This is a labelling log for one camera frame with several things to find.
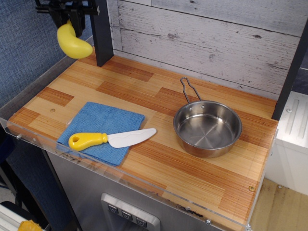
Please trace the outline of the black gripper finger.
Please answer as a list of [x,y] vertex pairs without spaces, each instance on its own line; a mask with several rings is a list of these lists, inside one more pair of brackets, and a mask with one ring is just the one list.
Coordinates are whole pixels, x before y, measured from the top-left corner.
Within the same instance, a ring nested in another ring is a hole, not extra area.
[[79,38],[85,29],[85,14],[83,11],[70,11],[69,20],[75,31],[75,35]]
[[69,19],[68,15],[62,12],[49,11],[49,13],[57,28],[65,25]]

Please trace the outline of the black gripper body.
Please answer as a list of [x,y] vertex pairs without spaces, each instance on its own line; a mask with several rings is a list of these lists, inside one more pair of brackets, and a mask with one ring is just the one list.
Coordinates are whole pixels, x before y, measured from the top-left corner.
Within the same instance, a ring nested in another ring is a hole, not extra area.
[[48,14],[99,15],[100,9],[94,0],[35,0],[36,11]]

